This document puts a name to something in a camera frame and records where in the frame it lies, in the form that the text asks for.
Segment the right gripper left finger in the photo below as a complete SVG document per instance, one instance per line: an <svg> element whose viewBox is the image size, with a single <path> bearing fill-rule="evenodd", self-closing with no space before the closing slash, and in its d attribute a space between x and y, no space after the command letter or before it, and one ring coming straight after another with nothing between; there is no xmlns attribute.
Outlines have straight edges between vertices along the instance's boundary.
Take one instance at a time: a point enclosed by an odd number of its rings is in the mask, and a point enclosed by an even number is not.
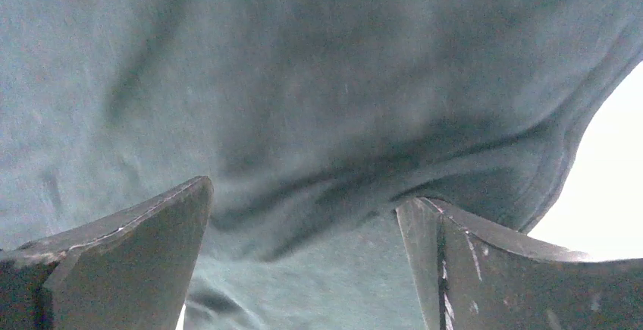
<svg viewBox="0 0 643 330"><path fill-rule="evenodd" d="M212 209L188 180L1 254L3 329L174 329Z"/></svg>

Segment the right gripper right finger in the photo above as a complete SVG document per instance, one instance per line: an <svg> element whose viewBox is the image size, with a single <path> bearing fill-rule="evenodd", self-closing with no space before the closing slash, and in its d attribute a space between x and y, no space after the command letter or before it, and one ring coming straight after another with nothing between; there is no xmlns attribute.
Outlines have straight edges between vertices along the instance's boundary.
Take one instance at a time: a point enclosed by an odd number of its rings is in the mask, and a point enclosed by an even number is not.
<svg viewBox="0 0 643 330"><path fill-rule="evenodd" d="M642 261L595 259L440 200L397 209L427 329L640 329Z"/></svg>

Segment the black t shirt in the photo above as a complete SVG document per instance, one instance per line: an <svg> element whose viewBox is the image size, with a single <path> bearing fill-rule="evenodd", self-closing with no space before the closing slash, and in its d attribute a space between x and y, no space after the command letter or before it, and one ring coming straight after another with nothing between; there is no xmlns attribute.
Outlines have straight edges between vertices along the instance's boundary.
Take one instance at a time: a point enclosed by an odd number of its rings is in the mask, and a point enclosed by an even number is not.
<svg viewBox="0 0 643 330"><path fill-rule="evenodd" d="M188 329L415 329L395 209L529 231L642 0L1 0L1 246L206 175Z"/></svg>

